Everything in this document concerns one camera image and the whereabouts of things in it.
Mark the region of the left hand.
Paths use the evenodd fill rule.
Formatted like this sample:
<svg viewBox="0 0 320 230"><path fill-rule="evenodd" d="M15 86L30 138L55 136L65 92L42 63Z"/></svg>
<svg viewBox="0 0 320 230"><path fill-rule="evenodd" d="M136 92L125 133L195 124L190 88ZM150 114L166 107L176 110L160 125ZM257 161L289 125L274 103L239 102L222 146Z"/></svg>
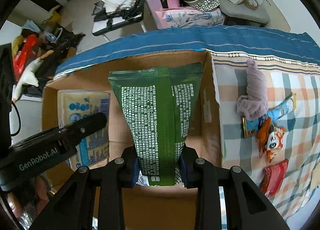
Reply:
<svg viewBox="0 0 320 230"><path fill-rule="evenodd" d="M29 227L49 202L50 183L37 176L7 194L7 202L15 218L24 227Z"/></svg>

